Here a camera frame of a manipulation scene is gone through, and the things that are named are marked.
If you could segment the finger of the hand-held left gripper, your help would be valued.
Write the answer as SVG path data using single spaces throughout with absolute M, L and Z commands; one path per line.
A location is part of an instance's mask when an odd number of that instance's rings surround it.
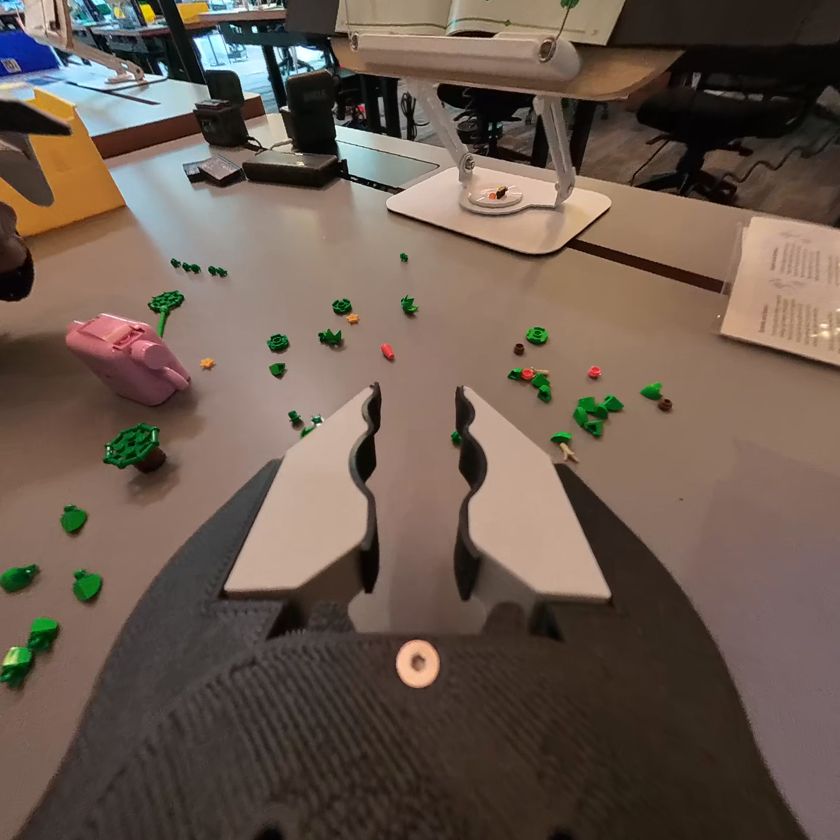
M 72 128 L 68 121 L 25 101 L 1 99 L 1 133 L 67 137 Z

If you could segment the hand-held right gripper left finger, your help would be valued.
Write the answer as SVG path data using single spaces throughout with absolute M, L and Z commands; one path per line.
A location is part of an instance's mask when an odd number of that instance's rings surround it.
M 288 449 L 224 583 L 227 599 L 280 600 L 307 620 L 321 603 L 373 593 L 380 543 L 368 479 L 381 419 L 375 382 Z

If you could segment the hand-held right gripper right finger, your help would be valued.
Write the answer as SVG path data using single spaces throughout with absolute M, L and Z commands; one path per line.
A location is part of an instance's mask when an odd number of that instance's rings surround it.
M 455 582 L 462 602 L 602 606 L 612 592 L 551 457 L 472 388 L 455 393 L 458 511 Z

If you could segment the person's left hand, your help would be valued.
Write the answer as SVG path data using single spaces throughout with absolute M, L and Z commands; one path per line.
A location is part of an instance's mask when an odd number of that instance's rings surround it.
M 21 267 L 28 258 L 28 247 L 17 231 L 15 210 L 1 202 L 1 272 Z

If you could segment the yellow storage bin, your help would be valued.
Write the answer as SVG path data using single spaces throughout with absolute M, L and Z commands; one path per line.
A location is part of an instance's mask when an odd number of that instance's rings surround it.
M 40 87 L 27 98 L 7 98 L 6 102 L 46 112 L 67 122 L 71 130 L 68 136 L 37 135 L 31 139 L 43 173 L 36 177 L 35 191 L 41 197 L 45 183 L 52 195 L 50 204 L 28 196 L 22 171 L 12 173 L 12 182 L 2 181 L 2 202 L 15 211 L 22 236 L 41 235 L 126 207 L 75 104 Z

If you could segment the blue storage bin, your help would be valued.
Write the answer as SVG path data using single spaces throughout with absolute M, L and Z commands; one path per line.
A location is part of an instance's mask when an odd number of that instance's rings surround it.
M 2 79 L 60 67 L 52 48 L 41 45 L 21 29 L 4 30 L 0 38 Z

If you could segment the cardboard board on stand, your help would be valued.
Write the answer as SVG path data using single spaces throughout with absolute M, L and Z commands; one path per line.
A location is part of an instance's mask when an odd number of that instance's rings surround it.
M 76 40 L 68 1 L 23 1 L 23 4 L 24 31 L 39 44 L 109 68 L 112 76 L 107 83 L 111 86 L 124 82 L 147 83 L 140 66 Z

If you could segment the black flat device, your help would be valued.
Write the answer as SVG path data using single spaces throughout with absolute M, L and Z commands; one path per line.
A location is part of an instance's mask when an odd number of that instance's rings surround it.
M 182 169 L 192 184 L 206 183 L 227 187 L 246 180 L 242 167 L 218 154 L 203 161 L 183 163 Z

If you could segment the black charger box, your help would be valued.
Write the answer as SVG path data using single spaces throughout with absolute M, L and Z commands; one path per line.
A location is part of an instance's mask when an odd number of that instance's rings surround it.
M 248 144 L 243 107 L 245 95 L 238 75 L 231 70 L 204 72 L 208 97 L 198 101 L 194 115 L 203 138 L 216 148 L 237 149 Z

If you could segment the green web piece with stem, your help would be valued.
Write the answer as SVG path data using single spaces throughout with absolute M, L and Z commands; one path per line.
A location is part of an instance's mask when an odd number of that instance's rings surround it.
M 185 301 L 184 295 L 178 290 L 169 290 L 152 297 L 148 302 L 148 309 L 157 316 L 156 332 L 162 337 L 171 313 L 180 308 Z

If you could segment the green web wheel piece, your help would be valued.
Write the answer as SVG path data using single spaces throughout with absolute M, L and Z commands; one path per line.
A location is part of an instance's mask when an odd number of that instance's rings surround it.
M 104 445 L 102 462 L 118 469 L 139 469 L 160 446 L 159 427 L 137 423 L 126 427 Z

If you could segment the pink toy brick watering can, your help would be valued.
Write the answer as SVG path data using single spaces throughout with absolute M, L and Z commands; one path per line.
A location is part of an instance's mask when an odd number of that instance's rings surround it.
M 66 328 L 66 346 L 115 395 L 158 406 L 192 377 L 151 325 L 101 313 Z

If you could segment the black device on stand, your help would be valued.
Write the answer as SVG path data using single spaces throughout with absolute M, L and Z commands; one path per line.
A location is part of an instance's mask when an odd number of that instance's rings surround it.
M 328 70 L 318 70 L 290 77 L 287 81 L 287 105 L 280 109 L 285 131 L 296 151 L 311 154 L 335 154 L 335 85 Z

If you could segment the white book stand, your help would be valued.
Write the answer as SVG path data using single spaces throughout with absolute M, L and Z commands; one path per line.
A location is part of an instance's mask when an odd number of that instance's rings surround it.
M 378 77 L 402 78 L 453 164 L 386 202 L 389 212 L 525 256 L 567 245 L 610 208 L 605 195 L 575 186 L 562 100 L 625 98 L 664 72 L 680 49 L 583 46 L 560 35 L 491 38 L 355 32 L 332 41 L 341 62 Z M 437 96 L 439 83 L 533 95 L 554 178 L 515 175 L 467 151 Z M 506 201 L 489 192 L 507 185 Z

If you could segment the laminated paper sheet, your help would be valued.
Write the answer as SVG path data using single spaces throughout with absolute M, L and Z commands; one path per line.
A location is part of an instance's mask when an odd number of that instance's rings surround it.
M 752 217 L 742 231 L 719 332 L 838 367 L 838 228 Z

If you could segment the instruction booklet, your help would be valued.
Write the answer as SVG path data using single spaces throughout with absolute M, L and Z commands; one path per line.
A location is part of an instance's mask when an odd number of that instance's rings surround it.
M 386 35 L 561 35 L 604 46 L 624 1 L 340 1 L 335 29 Z

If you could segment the black office chair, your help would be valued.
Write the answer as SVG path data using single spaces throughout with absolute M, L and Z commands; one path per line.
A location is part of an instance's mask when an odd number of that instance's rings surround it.
M 475 153 L 504 161 L 529 159 L 525 154 L 500 148 L 498 141 L 503 123 L 518 122 L 516 112 L 531 107 L 531 94 L 441 83 L 437 86 L 437 98 L 456 109 L 458 138 Z
M 838 43 L 693 48 L 670 71 L 667 88 L 638 107 L 637 121 L 657 131 L 655 140 L 685 151 L 673 171 L 639 187 L 732 205 L 735 177 L 705 171 L 707 155 L 750 156 L 745 140 L 775 140 L 796 129 L 825 88 L 837 86 Z

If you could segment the black panel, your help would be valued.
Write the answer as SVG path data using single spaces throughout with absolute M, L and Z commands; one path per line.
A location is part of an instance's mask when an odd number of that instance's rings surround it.
M 838 1 L 624 1 L 604 46 L 824 46 L 839 40 Z M 285 2 L 289 31 L 340 35 L 339 2 Z

